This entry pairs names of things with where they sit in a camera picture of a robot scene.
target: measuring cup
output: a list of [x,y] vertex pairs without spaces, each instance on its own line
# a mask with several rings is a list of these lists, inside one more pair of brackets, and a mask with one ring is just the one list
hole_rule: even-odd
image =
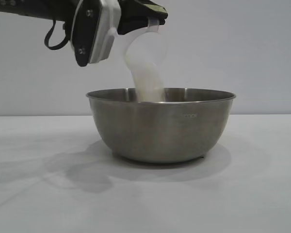
[[150,18],[145,33],[135,37],[124,50],[126,65],[131,70],[135,64],[162,64],[167,53],[167,43],[158,33],[159,21]]

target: robotic arm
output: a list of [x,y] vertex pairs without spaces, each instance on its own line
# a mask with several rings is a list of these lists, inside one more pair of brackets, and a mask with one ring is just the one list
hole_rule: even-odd
[[[58,50],[70,41],[81,67],[109,57],[114,32],[127,34],[148,25],[149,18],[165,24],[165,8],[150,0],[0,0],[0,12],[53,20],[45,45]],[[56,46],[49,39],[56,21],[63,21],[65,38]]]

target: screw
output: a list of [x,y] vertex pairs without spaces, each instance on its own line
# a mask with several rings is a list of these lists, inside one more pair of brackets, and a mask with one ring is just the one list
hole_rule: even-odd
[[86,11],[86,16],[92,18],[92,17],[94,16],[94,12],[93,12],[93,10],[87,10],[87,11]]
[[78,50],[79,54],[85,54],[85,48],[82,47]]

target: bowl foot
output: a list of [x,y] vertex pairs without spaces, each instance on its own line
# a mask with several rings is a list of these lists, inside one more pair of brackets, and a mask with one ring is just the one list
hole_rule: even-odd
[[151,166],[151,167],[161,167],[161,168],[170,168],[170,167],[178,167],[178,166],[186,166],[186,165],[190,165],[192,163],[196,163],[196,162],[201,162],[204,160],[204,158],[206,157],[206,155],[201,155],[198,156],[196,158],[190,159],[190,160],[186,160],[186,161],[180,161],[180,162],[167,162],[167,163],[162,163],[162,162],[144,162],[144,161],[138,161],[138,160],[134,160],[134,159],[130,159],[127,158],[124,155],[121,155],[117,152],[113,152],[112,153],[113,157],[116,159],[120,159],[122,161],[125,161],[127,163],[133,164],[133,165],[137,165],[137,166]]

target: white granular substance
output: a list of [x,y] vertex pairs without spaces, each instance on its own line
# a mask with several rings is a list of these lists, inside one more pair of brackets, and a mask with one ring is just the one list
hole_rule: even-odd
[[157,66],[146,59],[125,57],[131,71],[139,102],[165,102],[163,81]]

